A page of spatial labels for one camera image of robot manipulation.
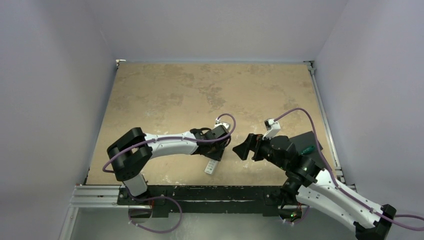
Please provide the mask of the white air conditioner remote control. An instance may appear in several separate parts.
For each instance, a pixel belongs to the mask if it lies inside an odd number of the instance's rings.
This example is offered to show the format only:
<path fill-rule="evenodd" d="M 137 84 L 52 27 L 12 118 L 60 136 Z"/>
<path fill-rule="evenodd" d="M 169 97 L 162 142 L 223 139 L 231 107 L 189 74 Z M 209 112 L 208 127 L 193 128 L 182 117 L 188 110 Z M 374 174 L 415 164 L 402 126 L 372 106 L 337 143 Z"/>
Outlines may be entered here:
<path fill-rule="evenodd" d="M 208 175 L 212 175 L 215 172 L 215 169 L 217 168 L 218 164 L 220 162 L 217 160 L 209 160 L 208 164 L 206 165 L 204 172 Z"/>

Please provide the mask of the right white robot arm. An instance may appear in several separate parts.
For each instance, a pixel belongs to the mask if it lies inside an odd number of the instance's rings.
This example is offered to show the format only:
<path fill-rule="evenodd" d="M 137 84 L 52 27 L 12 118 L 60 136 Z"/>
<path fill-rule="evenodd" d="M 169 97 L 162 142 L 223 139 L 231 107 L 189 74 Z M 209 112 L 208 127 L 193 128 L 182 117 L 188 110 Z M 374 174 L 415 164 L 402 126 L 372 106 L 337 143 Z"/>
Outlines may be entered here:
<path fill-rule="evenodd" d="M 360 196 L 310 156 L 300 154 L 287 136 L 266 139 L 250 133 L 232 150 L 241 160 L 253 152 L 254 161 L 267 160 L 285 172 L 287 179 L 277 195 L 282 206 L 298 202 L 317 209 L 353 231 L 358 240 L 387 238 L 396 209 Z"/>

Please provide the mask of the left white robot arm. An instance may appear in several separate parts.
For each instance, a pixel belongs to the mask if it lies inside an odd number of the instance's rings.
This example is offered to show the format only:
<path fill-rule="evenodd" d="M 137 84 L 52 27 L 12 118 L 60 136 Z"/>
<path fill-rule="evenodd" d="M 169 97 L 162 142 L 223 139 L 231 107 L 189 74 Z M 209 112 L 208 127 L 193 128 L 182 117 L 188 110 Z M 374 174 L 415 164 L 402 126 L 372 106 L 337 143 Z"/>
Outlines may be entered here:
<path fill-rule="evenodd" d="M 213 128 L 193 128 L 178 134 L 155 135 L 135 127 L 125 133 L 106 152 L 109 161 L 102 171 L 114 174 L 129 190 L 129 197 L 138 205 L 149 199 L 148 184 L 141 171 L 153 158 L 170 155 L 201 155 L 220 161 L 231 141 L 230 125 L 217 123 Z"/>

